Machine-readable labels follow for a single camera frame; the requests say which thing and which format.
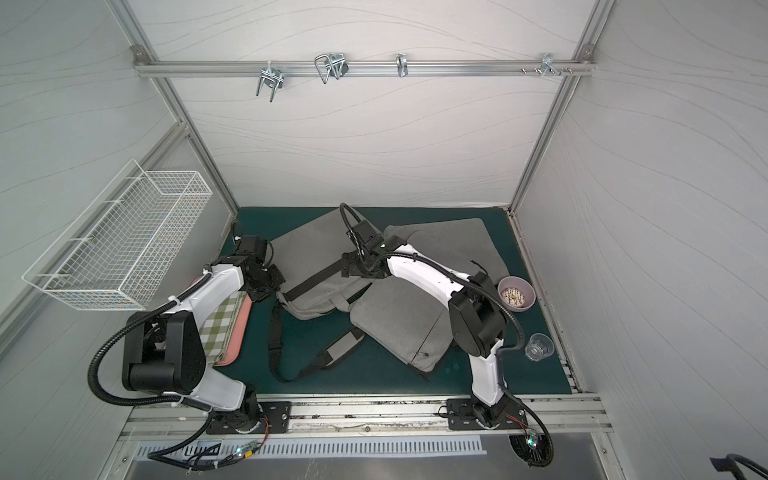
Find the grey laptop bag with strap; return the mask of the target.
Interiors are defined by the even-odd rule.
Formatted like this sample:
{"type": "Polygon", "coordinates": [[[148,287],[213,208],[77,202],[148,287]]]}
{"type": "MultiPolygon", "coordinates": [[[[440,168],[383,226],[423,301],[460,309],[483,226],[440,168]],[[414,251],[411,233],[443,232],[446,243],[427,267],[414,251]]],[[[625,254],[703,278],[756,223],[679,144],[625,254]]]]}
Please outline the grey laptop bag with strap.
{"type": "Polygon", "coordinates": [[[277,297],[299,320],[311,320],[336,310],[348,312],[371,279],[341,275],[342,255],[354,250],[339,210],[334,209],[272,242],[273,263],[284,283],[277,297]]]}

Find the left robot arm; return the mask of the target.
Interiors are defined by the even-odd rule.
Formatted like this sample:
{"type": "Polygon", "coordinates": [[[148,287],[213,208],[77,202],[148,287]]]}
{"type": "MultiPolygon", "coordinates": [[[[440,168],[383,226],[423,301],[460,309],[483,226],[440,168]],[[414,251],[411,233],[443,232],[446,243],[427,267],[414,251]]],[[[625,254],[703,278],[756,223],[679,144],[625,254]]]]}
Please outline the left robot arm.
{"type": "Polygon", "coordinates": [[[233,293],[252,301],[276,292],[285,282],[277,266],[263,265],[250,254],[230,255],[207,266],[191,286],[162,306],[138,312],[101,346],[90,362],[87,384],[101,401],[117,406],[182,403],[222,414],[259,418],[252,387],[216,371],[207,361],[199,329],[233,293]],[[122,384],[144,398],[120,397],[100,383],[107,353],[123,341],[122,384]]]}

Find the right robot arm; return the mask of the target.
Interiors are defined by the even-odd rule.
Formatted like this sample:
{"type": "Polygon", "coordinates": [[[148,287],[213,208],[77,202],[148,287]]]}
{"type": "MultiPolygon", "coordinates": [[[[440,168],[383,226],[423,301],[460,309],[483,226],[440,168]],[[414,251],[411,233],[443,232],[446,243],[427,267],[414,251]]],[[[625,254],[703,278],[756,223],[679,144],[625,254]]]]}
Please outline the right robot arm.
{"type": "Polygon", "coordinates": [[[341,274],[372,282],[352,305],[354,326],[423,372],[456,344],[469,357],[473,399],[490,411],[504,405],[499,351],[508,327],[515,330],[515,349],[525,336],[493,278],[470,257],[416,232],[343,254],[341,274]]]}

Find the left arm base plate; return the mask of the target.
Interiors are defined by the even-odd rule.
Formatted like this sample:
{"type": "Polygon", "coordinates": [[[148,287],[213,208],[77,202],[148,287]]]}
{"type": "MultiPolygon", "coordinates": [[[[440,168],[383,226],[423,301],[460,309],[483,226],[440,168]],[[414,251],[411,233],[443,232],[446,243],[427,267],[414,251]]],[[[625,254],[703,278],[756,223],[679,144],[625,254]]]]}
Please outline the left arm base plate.
{"type": "Polygon", "coordinates": [[[267,401],[259,404],[254,419],[237,417],[237,412],[215,412],[206,428],[208,435],[284,434],[288,431],[292,404],[289,401],[267,401]]]}

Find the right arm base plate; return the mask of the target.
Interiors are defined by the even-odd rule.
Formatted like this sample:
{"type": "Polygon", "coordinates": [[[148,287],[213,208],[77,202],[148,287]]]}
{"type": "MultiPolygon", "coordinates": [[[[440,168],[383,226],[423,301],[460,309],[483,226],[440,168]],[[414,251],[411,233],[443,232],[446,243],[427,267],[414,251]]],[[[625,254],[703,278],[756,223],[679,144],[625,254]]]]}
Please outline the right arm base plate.
{"type": "Polygon", "coordinates": [[[450,398],[438,408],[437,416],[448,422],[451,431],[520,430],[528,428],[526,412],[508,397],[493,406],[470,398],[450,398]]]}

